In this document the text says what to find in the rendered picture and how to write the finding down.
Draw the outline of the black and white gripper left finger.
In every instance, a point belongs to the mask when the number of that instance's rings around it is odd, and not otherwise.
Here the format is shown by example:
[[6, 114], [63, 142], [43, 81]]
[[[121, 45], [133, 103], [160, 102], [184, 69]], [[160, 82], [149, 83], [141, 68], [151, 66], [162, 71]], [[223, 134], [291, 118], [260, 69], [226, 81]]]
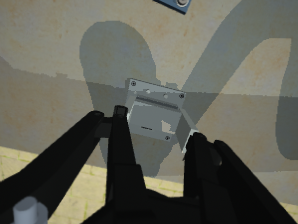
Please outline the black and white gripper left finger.
[[158, 224], [129, 122], [136, 97], [116, 105], [113, 117], [90, 111], [16, 174], [0, 181], [0, 224], [48, 224], [100, 141], [108, 139], [105, 204], [113, 199], [113, 224]]

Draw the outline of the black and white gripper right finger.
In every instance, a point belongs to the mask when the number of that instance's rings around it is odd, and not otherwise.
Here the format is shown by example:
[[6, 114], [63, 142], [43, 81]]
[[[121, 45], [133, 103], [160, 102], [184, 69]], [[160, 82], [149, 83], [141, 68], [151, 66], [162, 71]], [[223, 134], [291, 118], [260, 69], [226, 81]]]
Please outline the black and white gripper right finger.
[[179, 110], [183, 196], [199, 199], [201, 224], [298, 224], [225, 142], [207, 141]]

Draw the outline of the grey rectangular block with slot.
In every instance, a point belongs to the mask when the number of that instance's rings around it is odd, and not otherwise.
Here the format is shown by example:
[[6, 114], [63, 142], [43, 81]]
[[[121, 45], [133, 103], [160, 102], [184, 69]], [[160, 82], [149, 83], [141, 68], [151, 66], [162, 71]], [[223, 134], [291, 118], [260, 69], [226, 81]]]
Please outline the grey rectangular block with slot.
[[129, 123], [175, 134], [181, 115], [177, 104], [137, 94]]

